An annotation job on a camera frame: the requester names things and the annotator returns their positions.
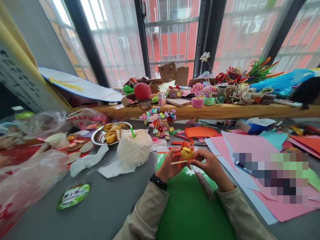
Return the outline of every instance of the sticker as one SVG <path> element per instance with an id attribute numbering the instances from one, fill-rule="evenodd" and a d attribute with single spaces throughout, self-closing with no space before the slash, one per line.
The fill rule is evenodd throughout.
<path id="1" fill-rule="evenodd" d="M 58 203 L 58 209 L 62 210 L 62 209 L 71 207 L 73 205 L 76 205 L 88 195 L 89 191 L 90 191 L 89 184 L 84 184 L 80 187 L 74 187 L 66 190 L 64 194 L 61 195 L 60 197 L 60 200 Z"/>

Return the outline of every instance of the sleeve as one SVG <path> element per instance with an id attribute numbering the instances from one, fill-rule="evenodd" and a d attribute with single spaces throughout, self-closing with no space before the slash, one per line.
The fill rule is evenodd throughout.
<path id="1" fill-rule="evenodd" d="M 153 182 L 148 182 L 132 214 L 127 216 L 124 225 L 113 239 L 155 239 L 168 198 L 167 192 L 161 190 Z"/>
<path id="2" fill-rule="evenodd" d="M 217 190 L 217 193 L 233 226 L 237 239 L 276 239 L 259 221 L 238 188 L 225 193 Z"/>

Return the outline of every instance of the plastic bottle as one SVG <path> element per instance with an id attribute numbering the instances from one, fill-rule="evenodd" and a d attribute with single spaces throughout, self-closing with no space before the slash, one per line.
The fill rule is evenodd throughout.
<path id="1" fill-rule="evenodd" d="M 24 120 L 24 119 L 34 115 L 33 112 L 24 110 L 23 107 L 21 107 L 21 106 L 12 107 L 12 110 L 15 111 L 14 116 L 15 116 L 16 120 Z"/>
<path id="2" fill-rule="evenodd" d="M 221 106 L 226 96 L 227 86 L 218 86 L 216 98 L 214 99 L 213 105 Z"/>

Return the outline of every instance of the black watch strap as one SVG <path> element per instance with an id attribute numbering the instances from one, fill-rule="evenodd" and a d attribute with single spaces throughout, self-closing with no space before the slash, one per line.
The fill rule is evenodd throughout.
<path id="1" fill-rule="evenodd" d="M 160 178 L 158 178 L 154 173 L 152 177 L 150 178 L 150 182 L 153 182 L 155 185 L 157 185 L 159 188 L 161 188 L 163 191 L 167 190 L 168 185 L 161 181 Z"/>

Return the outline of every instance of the small basket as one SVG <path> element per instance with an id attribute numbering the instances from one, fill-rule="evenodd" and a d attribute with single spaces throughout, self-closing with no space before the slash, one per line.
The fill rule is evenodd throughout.
<path id="1" fill-rule="evenodd" d="M 181 98 L 182 96 L 182 89 L 179 88 L 169 88 L 167 92 L 168 98 Z"/>

